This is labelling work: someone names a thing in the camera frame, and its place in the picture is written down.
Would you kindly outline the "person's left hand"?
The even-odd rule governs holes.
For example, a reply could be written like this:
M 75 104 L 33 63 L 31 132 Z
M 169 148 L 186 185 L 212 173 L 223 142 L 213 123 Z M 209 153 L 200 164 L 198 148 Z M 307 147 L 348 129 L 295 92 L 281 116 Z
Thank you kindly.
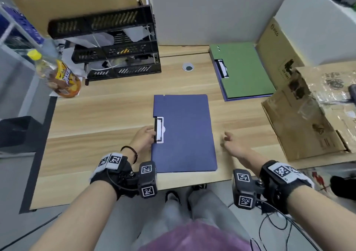
M 152 144 L 144 143 L 142 133 L 143 132 L 141 128 L 139 131 L 136 132 L 129 145 L 131 148 L 135 150 L 137 156 L 139 156 L 141 152 L 143 152 L 145 149 L 148 149 L 152 145 Z

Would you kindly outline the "person's right hand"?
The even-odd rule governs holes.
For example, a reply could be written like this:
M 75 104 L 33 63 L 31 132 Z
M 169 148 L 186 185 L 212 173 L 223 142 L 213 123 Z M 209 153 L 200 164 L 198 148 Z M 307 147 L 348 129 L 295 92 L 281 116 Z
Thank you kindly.
M 245 146 L 236 137 L 235 139 L 237 140 L 236 147 L 226 150 L 231 156 L 237 158 L 245 168 L 250 169 L 255 175 L 259 174 L 262 166 L 267 163 L 269 159 Z

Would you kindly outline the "blue clipboard folder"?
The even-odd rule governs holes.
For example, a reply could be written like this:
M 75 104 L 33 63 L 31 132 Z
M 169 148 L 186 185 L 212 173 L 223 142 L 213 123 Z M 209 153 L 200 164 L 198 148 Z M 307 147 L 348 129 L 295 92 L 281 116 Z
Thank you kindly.
M 151 160 L 158 173 L 217 170 L 206 94 L 155 95 L 153 118 Z

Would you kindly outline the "person's right forearm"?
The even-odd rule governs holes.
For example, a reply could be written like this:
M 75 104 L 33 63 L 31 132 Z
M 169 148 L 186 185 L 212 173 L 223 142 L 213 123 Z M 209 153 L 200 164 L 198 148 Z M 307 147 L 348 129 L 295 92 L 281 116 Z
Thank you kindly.
M 287 209 L 323 251 L 356 251 L 356 214 L 308 186 L 287 198 Z

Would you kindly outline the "person's left forearm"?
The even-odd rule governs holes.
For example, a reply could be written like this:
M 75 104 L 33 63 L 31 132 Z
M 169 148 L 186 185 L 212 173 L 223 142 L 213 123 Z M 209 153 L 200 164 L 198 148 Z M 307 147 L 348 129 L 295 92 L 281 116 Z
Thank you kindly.
M 94 251 L 117 201 L 105 181 L 90 184 L 29 251 Z

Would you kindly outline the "person's black shoe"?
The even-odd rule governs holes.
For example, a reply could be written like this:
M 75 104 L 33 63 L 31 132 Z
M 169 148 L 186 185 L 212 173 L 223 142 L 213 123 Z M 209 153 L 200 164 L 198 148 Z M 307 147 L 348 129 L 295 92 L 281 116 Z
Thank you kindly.
M 169 201 L 175 201 L 178 203 L 178 205 L 181 205 L 180 197 L 179 197 L 178 193 L 174 190 L 169 190 L 166 192 L 165 203 L 167 203 Z
M 194 185 L 191 186 L 187 192 L 187 208 L 189 211 L 191 211 L 191 205 L 189 202 L 189 196 L 192 194 L 193 191 L 201 190 L 201 189 L 207 189 L 207 184 L 200 184 L 200 185 Z

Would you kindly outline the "green clipboard folder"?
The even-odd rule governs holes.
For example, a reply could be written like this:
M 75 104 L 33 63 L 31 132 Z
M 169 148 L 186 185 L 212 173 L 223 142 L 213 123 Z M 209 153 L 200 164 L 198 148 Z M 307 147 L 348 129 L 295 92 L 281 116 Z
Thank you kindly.
M 252 42 L 209 46 L 224 101 L 269 97 L 275 92 Z

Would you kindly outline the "person's grey trousers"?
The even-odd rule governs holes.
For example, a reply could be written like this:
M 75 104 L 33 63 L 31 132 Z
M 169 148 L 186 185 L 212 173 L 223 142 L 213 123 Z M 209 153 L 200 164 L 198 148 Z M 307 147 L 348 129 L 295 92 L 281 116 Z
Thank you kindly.
M 164 233 L 193 221 L 215 226 L 246 240 L 251 238 L 233 212 L 211 190 L 193 191 L 189 196 L 189 202 L 191 211 L 175 201 L 164 203 L 159 212 L 144 224 L 140 235 L 131 246 L 131 251 L 137 251 L 139 247 Z

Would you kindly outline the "black three-tier file tray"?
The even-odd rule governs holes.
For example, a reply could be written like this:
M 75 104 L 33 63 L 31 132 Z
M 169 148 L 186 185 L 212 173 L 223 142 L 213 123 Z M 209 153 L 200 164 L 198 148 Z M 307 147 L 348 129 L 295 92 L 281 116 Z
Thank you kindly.
M 104 13 L 53 19 L 47 31 L 53 39 L 72 41 L 74 64 L 84 64 L 85 84 L 162 72 L 152 5 Z

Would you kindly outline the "open taped cardboard box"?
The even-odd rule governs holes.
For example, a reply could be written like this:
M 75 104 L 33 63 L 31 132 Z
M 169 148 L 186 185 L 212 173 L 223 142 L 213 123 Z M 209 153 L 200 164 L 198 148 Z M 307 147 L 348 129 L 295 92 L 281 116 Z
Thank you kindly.
M 356 153 L 356 61 L 299 67 L 262 107 L 288 161 Z

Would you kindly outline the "flat printed cardboard carton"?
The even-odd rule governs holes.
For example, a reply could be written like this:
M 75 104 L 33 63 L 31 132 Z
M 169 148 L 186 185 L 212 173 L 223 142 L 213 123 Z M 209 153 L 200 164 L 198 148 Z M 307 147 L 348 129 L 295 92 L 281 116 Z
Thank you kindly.
M 256 50 L 276 90 L 288 82 L 293 68 L 306 66 L 306 61 L 293 47 L 275 17 L 265 27 Z

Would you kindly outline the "white papers in tray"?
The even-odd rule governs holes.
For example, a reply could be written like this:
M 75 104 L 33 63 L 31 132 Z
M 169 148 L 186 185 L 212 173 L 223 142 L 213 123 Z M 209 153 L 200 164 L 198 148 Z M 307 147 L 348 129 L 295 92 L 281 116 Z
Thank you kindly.
M 155 63 L 152 27 L 138 26 L 65 38 L 62 60 L 81 77 L 108 77 L 115 68 Z

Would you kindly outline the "person's pink shirt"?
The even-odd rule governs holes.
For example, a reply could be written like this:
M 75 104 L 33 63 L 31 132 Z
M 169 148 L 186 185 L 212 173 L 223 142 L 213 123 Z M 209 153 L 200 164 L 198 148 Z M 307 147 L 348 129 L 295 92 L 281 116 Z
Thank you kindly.
M 254 239 L 223 231 L 201 221 L 164 233 L 137 251 L 262 251 Z

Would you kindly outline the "drink bottle with yellow cap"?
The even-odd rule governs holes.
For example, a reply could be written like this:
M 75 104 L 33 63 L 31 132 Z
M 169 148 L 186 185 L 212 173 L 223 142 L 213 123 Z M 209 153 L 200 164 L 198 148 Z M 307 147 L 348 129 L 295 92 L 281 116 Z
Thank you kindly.
M 29 50 L 27 56 L 34 61 L 39 78 L 60 97 L 73 98 L 79 94 L 80 78 L 63 61 L 35 49 Z

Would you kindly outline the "black bag on floor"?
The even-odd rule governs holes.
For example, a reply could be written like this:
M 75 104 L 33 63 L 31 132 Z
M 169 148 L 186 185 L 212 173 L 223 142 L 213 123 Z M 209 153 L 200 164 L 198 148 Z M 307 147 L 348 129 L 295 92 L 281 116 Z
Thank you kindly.
M 332 176 L 330 188 L 336 196 L 356 201 L 356 178 Z

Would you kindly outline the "black waste bin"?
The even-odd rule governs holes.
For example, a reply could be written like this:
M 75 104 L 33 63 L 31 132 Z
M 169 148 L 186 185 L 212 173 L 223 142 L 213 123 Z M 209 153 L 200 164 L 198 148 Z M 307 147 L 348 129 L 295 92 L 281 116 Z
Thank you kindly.
M 6 154 L 37 151 L 43 135 L 43 124 L 31 116 L 0 120 L 0 152 Z

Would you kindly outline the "blue plastic crate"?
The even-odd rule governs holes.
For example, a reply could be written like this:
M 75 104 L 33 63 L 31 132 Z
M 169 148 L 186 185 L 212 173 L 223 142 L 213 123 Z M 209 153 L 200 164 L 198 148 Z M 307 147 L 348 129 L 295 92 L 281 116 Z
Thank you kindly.
M 0 2 L 0 38 L 7 31 L 10 24 L 14 26 L 9 32 L 6 40 L 12 38 L 14 46 L 42 46 L 44 38 L 38 33 L 35 27 L 16 9 Z

